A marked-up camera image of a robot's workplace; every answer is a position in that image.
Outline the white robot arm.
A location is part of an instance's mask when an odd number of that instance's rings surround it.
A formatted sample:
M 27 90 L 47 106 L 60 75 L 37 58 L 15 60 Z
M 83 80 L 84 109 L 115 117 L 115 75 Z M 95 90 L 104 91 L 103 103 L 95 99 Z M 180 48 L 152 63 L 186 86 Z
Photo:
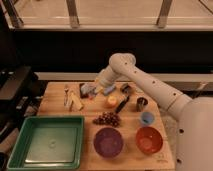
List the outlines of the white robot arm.
M 120 76 L 133 81 L 178 121 L 175 170 L 213 171 L 213 98 L 192 99 L 135 64 L 133 54 L 113 54 L 108 66 L 99 73 L 98 84 L 109 87 Z

